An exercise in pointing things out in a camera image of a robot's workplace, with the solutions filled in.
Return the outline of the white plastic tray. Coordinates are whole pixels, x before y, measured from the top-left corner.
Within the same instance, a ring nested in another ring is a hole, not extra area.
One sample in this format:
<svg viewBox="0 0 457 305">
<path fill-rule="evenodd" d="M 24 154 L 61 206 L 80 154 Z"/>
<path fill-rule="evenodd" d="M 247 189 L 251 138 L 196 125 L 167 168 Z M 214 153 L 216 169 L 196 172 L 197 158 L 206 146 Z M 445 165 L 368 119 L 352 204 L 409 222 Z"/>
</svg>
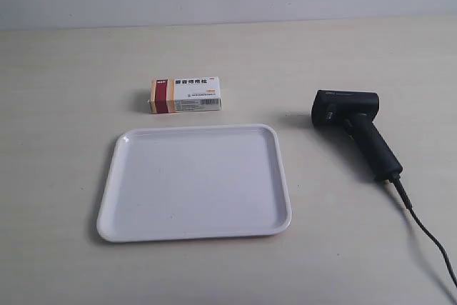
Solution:
<svg viewBox="0 0 457 305">
<path fill-rule="evenodd" d="M 270 126 L 134 129 L 116 141 L 96 230 L 111 243 L 272 236 L 291 217 Z"/>
</svg>

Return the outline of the white red medicine box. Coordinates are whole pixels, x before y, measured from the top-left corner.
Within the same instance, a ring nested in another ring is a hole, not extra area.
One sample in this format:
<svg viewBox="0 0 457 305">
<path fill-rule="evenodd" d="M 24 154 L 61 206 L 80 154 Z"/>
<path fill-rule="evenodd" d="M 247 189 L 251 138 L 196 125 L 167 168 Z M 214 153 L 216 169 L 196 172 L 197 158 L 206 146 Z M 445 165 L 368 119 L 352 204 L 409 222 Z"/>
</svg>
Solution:
<svg viewBox="0 0 457 305">
<path fill-rule="evenodd" d="M 222 104 L 219 78 L 153 80 L 149 106 L 152 114 L 220 111 Z"/>
</svg>

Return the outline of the black barcode scanner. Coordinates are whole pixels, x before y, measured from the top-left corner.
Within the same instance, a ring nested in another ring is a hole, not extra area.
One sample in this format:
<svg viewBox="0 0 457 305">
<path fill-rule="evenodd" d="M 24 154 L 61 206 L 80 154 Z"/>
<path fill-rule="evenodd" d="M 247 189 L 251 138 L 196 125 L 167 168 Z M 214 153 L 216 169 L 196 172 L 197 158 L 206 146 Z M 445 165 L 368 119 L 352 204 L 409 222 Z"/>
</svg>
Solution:
<svg viewBox="0 0 457 305">
<path fill-rule="evenodd" d="M 311 108 L 315 127 L 340 127 L 354 140 L 377 181 L 396 183 L 403 167 L 375 127 L 379 97 L 374 92 L 318 90 Z"/>
</svg>

